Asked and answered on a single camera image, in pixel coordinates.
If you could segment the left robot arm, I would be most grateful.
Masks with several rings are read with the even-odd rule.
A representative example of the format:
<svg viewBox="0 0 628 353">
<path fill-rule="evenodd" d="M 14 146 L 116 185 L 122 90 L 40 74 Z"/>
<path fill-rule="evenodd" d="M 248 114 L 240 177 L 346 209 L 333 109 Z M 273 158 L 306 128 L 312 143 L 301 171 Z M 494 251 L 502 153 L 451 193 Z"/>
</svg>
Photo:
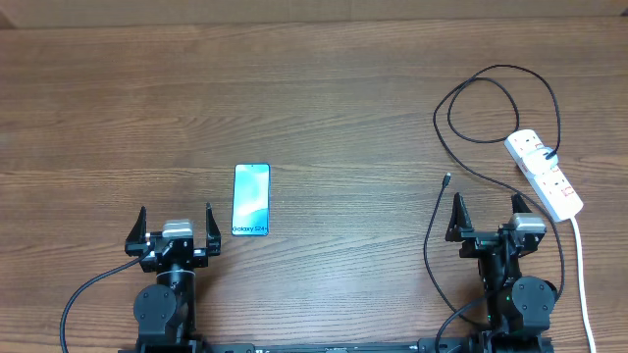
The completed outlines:
<svg viewBox="0 0 628 353">
<path fill-rule="evenodd" d="M 141 208 L 125 243 L 125 252 L 156 282 L 143 288 L 133 303 L 138 322 L 136 352 L 209 352 L 196 330 L 195 271 L 221 253 L 221 234 L 205 205 L 205 244 L 194 245 L 192 222 L 170 220 L 160 231 L 147 230 L 146 209 Z"/>
</svg>

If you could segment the blue Samsung Galaxy smartphone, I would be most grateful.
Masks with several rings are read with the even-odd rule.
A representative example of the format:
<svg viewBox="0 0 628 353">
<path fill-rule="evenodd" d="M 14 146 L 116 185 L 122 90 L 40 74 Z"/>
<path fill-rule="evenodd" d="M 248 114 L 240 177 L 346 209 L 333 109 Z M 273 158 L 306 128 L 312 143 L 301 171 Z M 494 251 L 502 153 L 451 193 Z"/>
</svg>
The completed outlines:
<svg viewBox="0 0 628 353">
<path fill-rule="evenodd" d="M 232 235 L 266 236 L 270 230 L 270 165 L 235 166 Z"/>
</svg>

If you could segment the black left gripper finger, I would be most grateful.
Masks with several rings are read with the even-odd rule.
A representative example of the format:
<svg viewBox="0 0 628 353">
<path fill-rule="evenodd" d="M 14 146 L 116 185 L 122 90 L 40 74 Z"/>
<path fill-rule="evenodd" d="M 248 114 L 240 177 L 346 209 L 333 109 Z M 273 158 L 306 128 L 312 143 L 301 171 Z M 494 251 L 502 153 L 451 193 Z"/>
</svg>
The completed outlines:
<svg viewBox="0 0 628 353">
<path fill-rule="evenodd" d="M 212 205 L 206 204 L 206 249 L 208 256 L 221 254 L 222 236 L 212 212 Z"/>
<path fill-rule="evenodd" d="M 147 250 L 146 236 L 146 208 L 140 208 L 137 220 L 125 242 L 125 252 L 130 257 L 140 256 Z"/>
</svg>

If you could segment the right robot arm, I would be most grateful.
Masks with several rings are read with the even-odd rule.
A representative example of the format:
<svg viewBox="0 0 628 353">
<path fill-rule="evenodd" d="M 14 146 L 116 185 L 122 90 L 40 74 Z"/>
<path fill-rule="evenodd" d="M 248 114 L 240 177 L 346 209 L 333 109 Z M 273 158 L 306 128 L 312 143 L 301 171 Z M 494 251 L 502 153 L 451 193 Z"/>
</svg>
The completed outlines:
<svg viewBox="0 0 628 353">
<path fill-rule="evenodd" d="M 546 234 L 543 219 L 532 213 L 519 194 L 511 196 L 509 221 L 493 232 L 477 231 L 463 197 L 454 195 L 445 239 L 459 242 L 461 258 L 478 261 L 484 284 L 488 325 L 450 343 L 437 342 L 450 352 L 551 352 L 542 333 L 550 328 L 550 314 L 558 290 L 549 281 L 522 275 L 519 258 L 538 250 Z"/>
</svg>

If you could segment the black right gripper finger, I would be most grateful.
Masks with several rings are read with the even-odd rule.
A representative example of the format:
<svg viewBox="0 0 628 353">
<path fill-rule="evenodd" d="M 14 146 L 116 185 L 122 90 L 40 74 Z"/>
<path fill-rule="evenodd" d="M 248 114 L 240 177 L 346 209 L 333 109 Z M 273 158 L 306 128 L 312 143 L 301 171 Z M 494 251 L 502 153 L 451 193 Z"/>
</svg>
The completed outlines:
<svg viewBox="0 0 628 353">
<path fill-rule="evenodd" d="M 531 213 L 530 208 L 520 193 L 515 193 L 511 196 L 511 206 L 513 214 Z"/>
<path fill-rule="evenodd" d="M 454 194 L 451 217 L 445 233 L 448 242 L 462 242 L 470 237 L 474 231 L 464 198 L 459 193 Z"/>
</svg>

